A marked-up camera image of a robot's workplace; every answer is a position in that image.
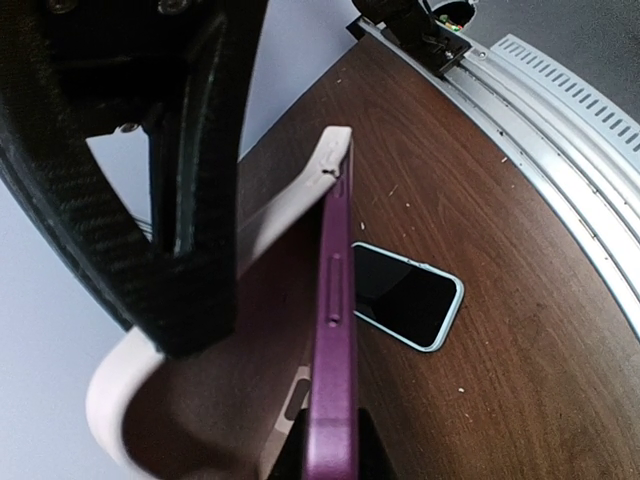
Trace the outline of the purple phone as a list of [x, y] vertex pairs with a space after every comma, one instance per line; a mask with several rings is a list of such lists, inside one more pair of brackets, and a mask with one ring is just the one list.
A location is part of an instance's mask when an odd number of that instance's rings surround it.
[[322, 219], [308, 410], [316, 418], [330, 421], [347, 419], [358, 410], [351, 247], [352, 157], [352, 151], [348, 150], [336, 183], [324, 197]]

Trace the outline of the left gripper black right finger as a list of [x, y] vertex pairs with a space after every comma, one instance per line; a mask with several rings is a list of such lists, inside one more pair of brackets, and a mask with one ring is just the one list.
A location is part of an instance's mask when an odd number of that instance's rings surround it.
[[271, 479], [393, 479], [392, 466], [370, 413], [360, 408], [349, 418], [318, 419], [307, 409], [297, 414]]

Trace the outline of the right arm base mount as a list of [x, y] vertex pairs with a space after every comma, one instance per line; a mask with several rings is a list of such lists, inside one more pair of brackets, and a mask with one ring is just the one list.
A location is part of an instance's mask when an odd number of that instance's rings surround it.
[[426, 1], [353, 0], [354, 7], [375, 25], [384, 23], [399, 47], [422, 67], [442, 77], [458, 65], [471, 44], [439, 24]]

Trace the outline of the pink phone case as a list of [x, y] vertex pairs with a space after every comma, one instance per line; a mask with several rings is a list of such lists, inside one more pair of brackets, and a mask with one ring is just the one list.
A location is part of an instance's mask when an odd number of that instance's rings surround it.
[[302, 171], [237, 235], [234, 332], [183, 360], [133, 329], [95, 371], [89, 428], [130, 479], [267, 479], [309, 409], [324, 197], [353, 153], [329, 126]]

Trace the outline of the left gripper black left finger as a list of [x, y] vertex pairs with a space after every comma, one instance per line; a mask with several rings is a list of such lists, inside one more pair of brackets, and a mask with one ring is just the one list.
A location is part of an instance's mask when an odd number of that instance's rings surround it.
[[[5, 1], [1, 177], [120, 324], [187, 357], [236, 320], [237, 162], [261, 1]], [[149, 141], [144, 233], [90, 137]]]

